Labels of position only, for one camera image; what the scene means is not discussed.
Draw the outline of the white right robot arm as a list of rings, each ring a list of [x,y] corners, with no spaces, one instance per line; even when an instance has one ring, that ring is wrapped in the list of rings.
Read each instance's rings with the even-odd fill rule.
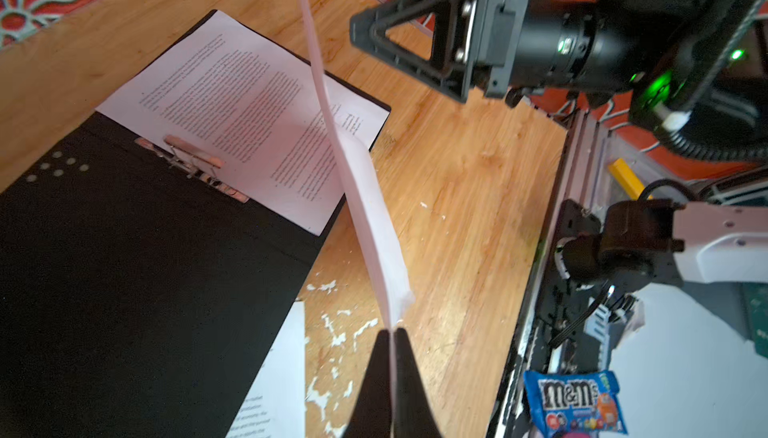
[[[630,124],[704,162],[767,158],[767,78],[739,73],[766,0],[390,0],[356,14],[356,48],[456,100],[517,106],[555,88],[600,108],[631,94]],[[765,209],[677,204],[651,188],[569,238],[561,276],[627,291],[767,279]]]

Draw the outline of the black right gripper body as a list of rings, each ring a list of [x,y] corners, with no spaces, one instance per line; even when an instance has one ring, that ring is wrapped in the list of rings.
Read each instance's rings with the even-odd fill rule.
[[[470,88],[562,88],[619,94],[653,64],[645,20],[604,2],[476,0],[466,60]]]

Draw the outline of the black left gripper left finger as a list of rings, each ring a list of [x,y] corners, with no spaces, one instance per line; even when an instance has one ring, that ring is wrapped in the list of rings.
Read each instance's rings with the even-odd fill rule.
[[[381,330],[369,357],[362,385],[344,431],[344,438],[390,437],[392,401],[389,330]]]

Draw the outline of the blue folder black inside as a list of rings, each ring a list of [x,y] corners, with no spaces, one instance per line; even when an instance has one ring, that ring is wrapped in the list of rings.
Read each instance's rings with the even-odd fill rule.
[[[94,113],[1,196],[1,433],[222,437],[327,236]]]

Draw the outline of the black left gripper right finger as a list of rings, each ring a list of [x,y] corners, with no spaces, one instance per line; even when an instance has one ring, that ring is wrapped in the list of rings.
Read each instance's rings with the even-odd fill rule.
[[[393,335],[394,437],[441,437],[432,414],[410,338],[404,328]]]

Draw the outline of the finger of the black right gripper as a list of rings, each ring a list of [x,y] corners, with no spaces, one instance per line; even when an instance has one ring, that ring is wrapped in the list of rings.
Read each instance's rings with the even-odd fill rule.
[[[350,20],[350,42],[364,54],[464,104],[486,2],[388,0]]]

